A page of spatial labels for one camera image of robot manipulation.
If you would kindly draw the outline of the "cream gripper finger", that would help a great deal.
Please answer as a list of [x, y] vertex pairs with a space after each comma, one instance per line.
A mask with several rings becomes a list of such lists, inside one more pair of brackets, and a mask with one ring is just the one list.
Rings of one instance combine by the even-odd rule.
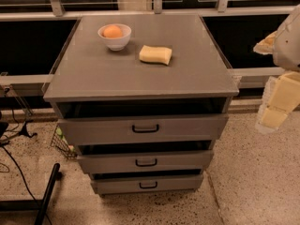
[[278, 130], [299, 104], [299, 72], [290, 71], [277, 78], [270, 77], [263, 90], [255, 128], [262, 134]]
[[267, 37], [265, 37], [263, 40], [261, 40], [259, 43], [257, 43], [253, 51], [258, 54], [267, 55], [273, 53], [275, 38], [276, 38], [277, 32], [273, 32], [269, 34]]

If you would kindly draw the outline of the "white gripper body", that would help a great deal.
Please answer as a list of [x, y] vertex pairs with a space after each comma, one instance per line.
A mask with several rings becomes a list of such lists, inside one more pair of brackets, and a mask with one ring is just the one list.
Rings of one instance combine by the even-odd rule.
[[286, 70], [300, 70], [300, 5], [277, 29], [273, 61], [276, 66]]

